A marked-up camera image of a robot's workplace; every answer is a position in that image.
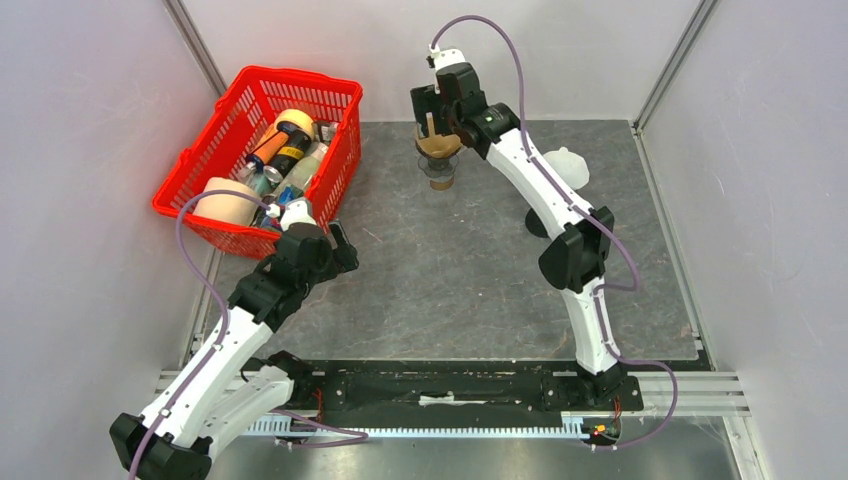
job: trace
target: red plastic basket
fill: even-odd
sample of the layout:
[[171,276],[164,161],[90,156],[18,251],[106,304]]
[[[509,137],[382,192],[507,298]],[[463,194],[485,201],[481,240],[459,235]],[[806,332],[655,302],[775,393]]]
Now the red plastic basket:
[[[349,80],[290,69],[246,67],[215,104],[215,113],[194,145],[182,152],[165,183],[153,197],[153,209],[176,217],[201,193],[212,177],[235,178],[245,156],[277,115],[297,108],[314,120],[339,122],[321,167],[305,196],[325,230],[338,211],[362,149],[359,100],[362,87]],[[263,258],[274,252],[280,234],[188,214],[185,223],[227,253]]]

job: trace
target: purple cable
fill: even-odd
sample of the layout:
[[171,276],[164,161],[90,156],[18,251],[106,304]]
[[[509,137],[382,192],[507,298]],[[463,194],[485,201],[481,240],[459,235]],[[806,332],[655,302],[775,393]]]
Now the purple cable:
[[655,428],[650,433],[647,433],[647,434],[645,434],[645,435],[643,435],[639,438],[629,440],[627,442],[620,443],[620,444],[617,444],[617,445],[598,446],[598,447],[595,447],[595,448],[599,449],[599,450],[612,451],[612,450],[617,450],[619,448],[625,448],[625,447],[629,447],[629,446],[633,446],[633,445],[637,445],[639,443],[642,443],[643,441],[648,440],[649,438],[653,437],[654,435],[656,435],[657,433],[662,431],[666,426],[668,426],[668,423],[671,421],[671,417],[674,415],[674,410],[677,408],[677,397],[678,397],[678,394],[679,394],[678,387],[677,387],[677,376],[674,374],[674,371],[672,371],[672,369],[669,368],[668,365],[666,365],[662,362],[657,362],[657,361],[653,361],[653,360],[631,360],[631,359],[628,359],[628,358],[624,358],[610,346],[609,332],[607,332],[607,328],[606,328],[606,325],[605,325],[605,319],[604,319],[604,312],[603,312],[603,308],[601,306],[600,297],[598,296],[598,294],[603,289],[621,290],[621,291],[625,291],[625,292],[635,292],[636,290],[638,290],[639,286],[641,284],[641,280],[639,278],[639,270],[636,268],[636,262],[633,260],[633,257],[630,256],[630,252],[627,251],[627,248],[624,246],[623,243],[621,243],[621,240],[619,240],[618,237],[616,237],[607,227],[605,227],[595,217],[590,215],[589,212],[586,212],[582,208],[578,207],[577,205],[574,205],[574,200],[572,200],[571,197],[568,196],[568,194],[565,192],[565,190],[563,190],[562,187],[560,187],[559,184],[556,182],[556,180],[554,180],[554,178],[551,176],[550,172],[548,172],[547,169],[543,168],[542,164],[539,163],[539,161],[532,155],[532,150],[530,149],[529,135],[527,134],[527,122],[526,122],[526,118],[525,118],[525,115],[524,115],[524,72],[521,70],[521,61],[518,58],[518,52],[515,50],[515,45],[512,43],[512,40],[509,38],[509,35],[507,35],[506,32],[498,24],[489,20],[486,17],[482,17],[480,15],[463,15],[463,16],[454,18],[450,22],[446,23],[445,26],[442,27],[438,31],[438,33],[436,33],[436,36],[433,37],[433,41],[430,43],[430,48],[433,49],[433,48],[436,47],[436,44],[438,43],[439,39],[442,37],[442,35],[450,27],[456,25],[459,22],[464,22],[466,20],[474,20],[474,21],[477,21],[477,22],[482,22],[482,23],[485,23],[486,25],[492,27],[493,29],[495,29],[500,34],[500,36],[504,39],[504,41],[506,42],[506,46],[509,47],[510,53],[512,53],[512,59],[515,61],[515,70],[518,73],[518,118],[521,122],[520,123],[520,125],[521,125],[521,128],[520,128],[520,130],[521,130],[521,143],[524,145],[524,151],[527,152],[530,162],[533,164],[533,166],[536,167],[537,170],[539,170],[539,172],[545,177],[545,179],[548,181],[548,183],[551,184],[551,186],[557,191],[557,193],[560,195],[560,197],[562,197],[562,199],[565,201],[565,203],[572,210],[574,210],[580,216],[585,218],[589,223],[591,223],[593,226],[595,226],[595,228],[600,230],[601,233],[603,233],[604,235],[606,235],[607,238],[610,239],[610,241],[615,245],[615,247],[618,249],[618,251],[621,252],[621,256],[624,257],[624,261],[627,262],[627,267],[630,269],[630,273],[633,275],[633,285],[617,285],[617,284],[611,284],[611,283],[609,283],[609,284],[603,283],[603,284],[595,287],[594,290],[592,290],[592,296],[594,297],[594,303],[595,303],[595,311],[598,314],[598,322],[600,323],[600,327],[601,327],[601,336],[604,339],[604,346],[606,347],[607,351],[617,361],[624,363],[626,365],[634,365],[634,366],[650,365],[650,366],[661,368],[661,369],[665,370],[666,373],[668,373],[669,378],[671,379],[671,389],[672,389],[671,405],[668,408],[668,413],[666,414],[665,418],[663,418],[663,420],[659,424],[659,426],[657,426],[657,428]]
[[[212,294],[212,297],[215,298],[215,301],[218,303],[218,307],[221,309],[221,329],[218,331],[218,336],[215,337],[215,344],[220,345],[221,342],[223,342],[224,337],[227,335],[227,330],[230,326],[230,316],[229,311],[227,310],[227,302],[224,301],[224,297],[222,297],[218,290],[215,289],[215,286],[212,285],[212,282],[210,282],[209,279],[207,279],[206,276],[200,272],[200,269],[197,268],[194,262],[191,261],[191,257],[189,257],[188,252],[185,248],[185,243],[183,242],[182,230],[183,219],[185,218],[189,209],[191,209],[191,207],[199,200],[211,195],[233,195],[236,197],[244,198],[245,200],[250,200],[251,202],[259,205],[260,207],[266,210],[269,207],[268,205],[265,205],[264,203],[251,197],[250,195],[241,192],[235,192],[231,190],[210,190],[208,192],[203,192],[200,195],[197,195],[188,202],[186,202],[186,204],[183,205],[183,208],[180,209],[179,215],[177,215],[177,246],[179,247],[180,253],[183,256],[183,260],[185,261],[189,270],[191,270],[191,273],[193,273],[194,276],[197,277],[203,283],[203,285],[209,289],[209,293]],[[180,395],[183,394],[183,392],[186,390],[186,388],[188,388],[191,382],[194,381],[197,375],[200,374],[200,371],[203,370],[203,367],[205,367],[207,363],[209,363],[209,360],[212,359],[212,355],[214,355],[216,351],[217,350],[212,348],[206,352],[203,358],[201,358],[200,361],[197,363],[197,366],[194,367],[191,372],[189,372],[185,381],[181,383],[176,390],[174,390],[174,394],[171,395],[171,398],[167,402],[165,402],[165,406],[163,407],[163,409],[171,410],[171,408],[177,403],[177,400],[180,398]],[[147,429],[147,432],[145,432],[144,436],[141,438],[141,442],[139,442],[138,448],[136,448],[135,454],[133,454],[133,461],[130,465],[129,476],[127,477],[128,480],[135,480],[136,475],[138,474],[138,467],[141,464],[142,454],[144,450],[147,449],[147,445],[150,443],[150,439],[153,438],[153,434],[159,428],[159,425],[164,419],[165,417],[163,417],[161,413],[157,415],[156,419],[153,420],[153,423],[151,423],[150,427]]]
[[329,447],[341,447],[344,445],[356,445],[357,443],[362,443],[368,440],[368,434],[365,432],[357,432],[355,430],[347,430],[344,428],[331,427],[329,425],[324,425],[323,423],[318,423],[314,420],[310,420],[306,417],[301,417],[296,413],[289,412],[288,410],[271,410],[271,413],[276,413],[279,415],[285,415],[287,417],[291,417],[298,422],[303,422],[307,425],[312,425],[315,428],[320,428],[321,430],[326,430],[328,432],[340,433],[342,435],[352,435],[356,438],[348,438],[346,440],[339,440],[337,442],[327,442],[327,443],[292,443],[292,448],[329,448]]

